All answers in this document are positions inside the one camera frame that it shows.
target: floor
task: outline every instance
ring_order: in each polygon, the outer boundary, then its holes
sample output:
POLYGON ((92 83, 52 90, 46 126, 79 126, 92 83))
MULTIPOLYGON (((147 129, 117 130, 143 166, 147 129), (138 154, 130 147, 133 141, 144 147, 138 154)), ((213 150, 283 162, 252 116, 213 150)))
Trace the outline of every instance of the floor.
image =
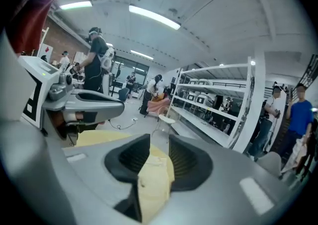
MULTIPOLYGON (((149 133, 151 134, 157 125, 157 116, 151 115, 149 113, 145 118, 142 114, 139 113, 139 107, 141 106, 141 100, 136 98, 127 99, 125 102, 125 110, 124 112, 114 119, 111 119, 110 123, 106 121, 104 125, 98 125, 97 130, 108 130, 108 131, 120 131, 123 133, 131 134, 131 135, 138 135, 149 133), (133 118, 137 118, 136 123, 134 124, 133 118)), ((162 150, 164 153, 168 154, 169 145, 167 144, 168 140, 168 127, 161 124, 161 129, 163 131, 155 131, 154 135, 151 137, 151 143, 162 150)))

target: fluorescent light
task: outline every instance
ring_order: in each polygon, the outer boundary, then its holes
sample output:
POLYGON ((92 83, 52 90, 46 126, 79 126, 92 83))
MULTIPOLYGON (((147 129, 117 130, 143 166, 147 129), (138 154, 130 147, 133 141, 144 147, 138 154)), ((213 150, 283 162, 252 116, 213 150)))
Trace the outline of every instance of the fluorescent light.
POLYGON ((146 57, 146 58, 148 58, 148 59, 150 59, 150 60, 153 60, 153 59, 154 59, 153 57, 146 56, 146 55, 144 55, 144 54, 142 54, 142 53, 139 53, 139 52, 136 52, 136 51, 134 51, 134 50, 131 50, 130 52, 131 52, 131 53, 134 53, 134 54, 136 54, 136 55, 140 55, 140 56, 146 57))
POLYGON ((149 17, 153 20, 156 20, 158 22, 161 22, 167 26, 170 26, 171 28, 175 29, 175 30, 178 30, 180 28, 180 25, 176 22, 173 22, 172 20, 164 17, 164 16, 161 16, 159 14, 156 14, 152 11, 149 11, 149 10, 146 10, 146 9, 143 9, 143 8, 139 8, 139 7, 136 7, 136 6, 132 6, 132 5, 129 5, 129 11, 132 12, 132 13, 136 13, 136 14, 139 14, 139 15, 142 15, 142 16, 146 16, 146 17, 149 17))
POLYGON ((87 1, 79 1, 79 2, 65 4, 65 5, 60 6, 61 9, 82 8, 82 7, 92 7, 91 2, 88 0, 87 1))
POLYGON ((142 70, 142 69, 139 69, 139 68, 135 68, 135 67, 133 67, 134 69, 137 69, 137 70, 139 70, 139 71, 141 71, 141 72, 144 72, 144 70, 142 70))

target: gray machine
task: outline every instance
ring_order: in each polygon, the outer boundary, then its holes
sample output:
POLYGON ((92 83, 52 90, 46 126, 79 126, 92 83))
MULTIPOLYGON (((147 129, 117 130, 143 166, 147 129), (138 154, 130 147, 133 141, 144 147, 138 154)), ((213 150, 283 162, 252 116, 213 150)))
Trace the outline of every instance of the gray machine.
MULTIPOLYGON (((68 76, 42 62, 20 59, 37 83, 23 112, 27 123, 10 119, 0 123, 0 159, 8 178, 48 224, 140 224, 137 180, 149 156, 150 135, 73 147, 80 126, 118 116, 124 104, 103 94, 70 88, 68 76), (67 120, 65 127, 73 136, 67 133, 64 138, 54 126, 52 111, 65 118, 74 118, 75 112, 90 117, 88 121, 85 116, 80 121, 67 120)), ((6 85, 2 91, 12 86, 6 85)), ((238 152, 181 136, 170 135, 169 139, 175 181, 169 201, 151 225, 267 224, 275 220, 276 207, 288 193, 277 178, 238 152), (264 202, 263 195, 251 201, 245 190, 252 187, 241 185, 247 178, 273 205, 261 214, 254 205, 264 202)))

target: brick wall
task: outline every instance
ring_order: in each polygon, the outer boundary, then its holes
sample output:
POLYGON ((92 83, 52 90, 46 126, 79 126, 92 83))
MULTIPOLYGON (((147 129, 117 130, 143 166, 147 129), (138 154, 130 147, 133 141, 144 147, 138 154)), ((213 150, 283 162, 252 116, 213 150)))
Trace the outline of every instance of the brick wall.
POLYGON ((49 32, 45 36, 43 41, 44 44, 53 47, 50 63, 53 60, 60 61, 63 51, 67 50, 69 53, 69 59, 72 63, 76 52, 83 52, 85 55, 88 54, 89 48, 84 46, 71 34, 63 30, 58 24, 52 19, 47 17, 43 29, 49 27, 49 32))

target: shelf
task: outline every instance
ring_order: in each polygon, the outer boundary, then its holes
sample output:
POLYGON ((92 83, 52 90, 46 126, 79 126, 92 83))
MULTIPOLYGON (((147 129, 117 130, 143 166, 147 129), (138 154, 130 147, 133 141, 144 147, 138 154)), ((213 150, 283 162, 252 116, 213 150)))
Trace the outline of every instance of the shelf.
POLYGON ((203 104, 201 104, 201 103, 197 103, 197 102, 192 101, 192 100, 187 100, 187 99, 181 98, 181 97, 179 97, 179 96, 175 96, 174 98, 179 99, 179 100, 183 100, 183 101, 185 101, 185 102, 187 102, 187 103, 190 103, 190 104, 192 104, 192 105, 195 105, 195 106, 204 108, 204 109, 206 109, 206 110, 212 111, 212 112, 217 113, 217 114, 219 114, 219 115, 221 115, 221 116, 228 117, 228 118, 230 118, 230 119, 232 119, 232 120, 234 120, 234 121, 236 121, 236 120, 238 119, 237 117, 235 117, 235 116, 233 116, 233 115, 229 115, 228 113, 224 113, 224 112, 222 112, 222 111, 220 111, 220 110, 216 110, 216 109, 214 109, 214 108, 207 107, 207 106, 205 106, 205 105, 203 105, 203 104))
POLYGON ((224 85, 205 85, 205 84, 178 84, 185 89, 190 89, 199 92, 209 92, 221 96, 230 96, 233 98, 243 99, 245 86, 224 86, 224 85))
POLYGON ((197 134, 195 134, 192 130, 190 130, 184 123, 177 121, 174 124, 171 124, 171 127, 180 135, 187 138, 192 138, 196 140, 200 140, 197 134))
POLYGON ((228 146, 229 136, 227 134, 225 134, 224 132, 213 127, 212 125, 208 124, 207 122, 203 121, 202 119, 196 117, 195 115, 191 114, 190 112, 186 111, 185 109, 178 108, 178 107, 171 107, 171 109, 173 109, 175 112, 177 112, 184 119, 188 120, 192 125, 194 125, 200 131, 202 131, 203 133, 208 135, 215 142, 219 143, 223 147, 228 146))
POLYGON ((247 79, 248 64, 213 66, 182 72, 190 78, 206 79, 247 79))

